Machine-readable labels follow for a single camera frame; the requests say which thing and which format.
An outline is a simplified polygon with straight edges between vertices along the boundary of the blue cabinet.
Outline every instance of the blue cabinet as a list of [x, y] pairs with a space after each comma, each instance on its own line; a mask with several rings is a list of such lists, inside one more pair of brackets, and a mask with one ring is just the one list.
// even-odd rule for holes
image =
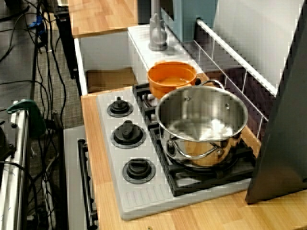
[[181, 42], [192, 41], [196, 19], [213, 27], [218, 0], [173, 0], [173, 18], [162, 9], [162, 17]]

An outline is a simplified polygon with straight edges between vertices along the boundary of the pot handle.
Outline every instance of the pot handle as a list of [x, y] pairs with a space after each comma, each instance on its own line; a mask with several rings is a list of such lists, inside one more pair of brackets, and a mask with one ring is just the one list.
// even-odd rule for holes
[[216, 151], [217, 149], [220, 149], [218, 155], [222, 155], [222, 154], [224, 153], [224, 150], [223, 150], [220, 146], [216, 145], [216, 144], [213, 143], [213, 142], [210, 142], [210, 144], [213, 146], [212, 149], [206, 151], [206, 152], [203, 153], [202, 155], [190, 156], [190, 155], [184, 153], [184, 152], [181, 150], [181, 148], [179, 147], [179, 145], [177, 144], [177, 142], [176, 142], [174, 139], [169, 139], [169, 140], [167, 141], [167, 145], [168, 145], [168, 146], [170, 146], [170, 147], [174, 146], [175, 149], [180, 153], [181, 156], [183, 156], [183, 157], [185, 157], [185, 158], [187, 158], [187, 159], [189, 159], [189, 160], [193, 160], [193, 161], [194, 161], [194, 160], [202, 159], [202, 158], [204, 158], [204, 157], [207, 157], [208, 155], [210, 155], [211, 153], [213, 153], [213, 152]]
[[209, 79], [209, 80], [206, 80], [206, 81], [202, 82], [201, 85], [207, 84], [208, 82], [216, 83], [216, 84], [218, 84], [223, 90], [225, 90], [224, 86], [223, 86], [218, 80]]

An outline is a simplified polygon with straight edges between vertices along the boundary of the tile backsplash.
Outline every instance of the tile backsplash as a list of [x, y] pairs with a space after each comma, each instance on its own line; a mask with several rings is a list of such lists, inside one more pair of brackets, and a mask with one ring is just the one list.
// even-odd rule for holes
[[275, 97], [197, 23], [194, 41], [182, 45], [210, 79], [221, 82], [244, 102], [248, 127], [261, 141]]

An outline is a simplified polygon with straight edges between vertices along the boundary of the wooden countertop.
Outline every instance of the wooden countertop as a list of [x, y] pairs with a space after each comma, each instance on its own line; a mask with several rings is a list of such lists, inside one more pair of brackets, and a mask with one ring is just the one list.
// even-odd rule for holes
[[124, 31], [137, 25], [137, 0], [68, 0], [74, 38]]
[[[307, 191], [247, 205], [246, 191], [177, 208], [131, 221], [123, 221], [115, 198], [107, 153], [100, 126], [96, 96], [81, 97], [94, 193], [101, 230], [294, 230], [307, 229]], [[255, 155], [260, 143], [248, 128], [243, 140]]]

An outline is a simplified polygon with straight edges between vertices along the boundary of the pot rim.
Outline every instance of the pot rim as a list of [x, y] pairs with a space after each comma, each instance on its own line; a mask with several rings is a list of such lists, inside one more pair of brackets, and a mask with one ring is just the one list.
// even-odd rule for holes
[[[235, 100], [241, 105], [241, 107], [243, 108], [243, 113], [244, 113], [244, 117], [245, 117], [245, 119], [244, 119], [243, 122], [242, 122], [241, 128], [239, 128], [239, 129], [237, 130], [237, 132], [235, 132], [235, 133], [233, 133], [232, 135], [227, 136], [227, 137], [225, 137], [225, 138], [208, 138], [208, 139], [206, 139], [206, 140], [195, 140], [195, 139], [191, 139], [191, 138], [184, 138], [184, 137], [182, 137], [182, 136], [180, 136], [180, 135], [178, 135], [178, 134], [176, 134], [176, 133], [170, 131], [168, 128], [166, 128], [166, 127], [162, 124], [162, 122], [161, 122], [161, 120], [160, 120], [160, 117], [159, 117], [159, 115], [158, 115], [158, 114], [159, 114], [159, 110], [160, 110], [160, 108], [161, 108], [161, 104], [162, 104], [165, 100], [167, 100], [170, 96], [172, 96], [173, 94], [175, 94], [175, 93], [177, 93], [177, 92], [179, 92], [179, 91], [184, 91], [184, 90], [187, 89], [187, 88], [191, 88], [191, 89], [199, 88], [199, 89], [204, 89], [204, 90], [205, 90], [205, 89], [210, 89], [210, 90], [213, 90], [213, 91], [221, 92], [221, 93], [223, 93], [223, 94], [225, 94], [225, 95], [228, 95], [228, 96], [232, 97], [233, 99], [235, 99]], [[156, 114], [157, 121], [158, 121], [159, 125], [160, 125], [165, 131], [167, 131], [168, 133], [170, 133], [170, 134], [172, 134], [173, 136], [175, 136], [175, 137], [177, 137], [177, 138], [179, 138], [179, 139], [182, 139], [182, 140], [193, 141], [193, 142], [199, 142], [199, 143], [203, 143], [203, 142], [217, 142], [217, 141], [223, 141], [223, 140], [227, 140], [227, 139], [229, 139], [229, 138], [232, 138], [233, 136], [235, 136], [235, 135], [239, 134], [240, 132], [242, 132], [242, 130], [244, 129], [244, 127], [246, 126], [246, 124], [247, 124], [247, 122], [248, 122], [248, 109], [246, 108], [246, 106], [245, 106], [245, 104], [243, 103], [243, 101], [242, 101], [240, 98], [238, 98], [237, 96], [235, 96], [233, 93], [230, 93], [230, 92], [228, 92], [228, 91], [226, 91], [226, 90], [223, 90], [223, 89], [220, 89], [220, 88], [215, 88], [215, 87], [212, 87], [212, 86], [186, 86], [186, 87], [182, 87], [182, 88], [173, 90], [173, 91], [167, 93], [166, 95], [164, 95], [164, 96], [159, 100], [159, 102], [158, 102], [158, 104], [157, 104], [157, 106], [156, 106], [156, 109], [155, 109], [155, 114]]]

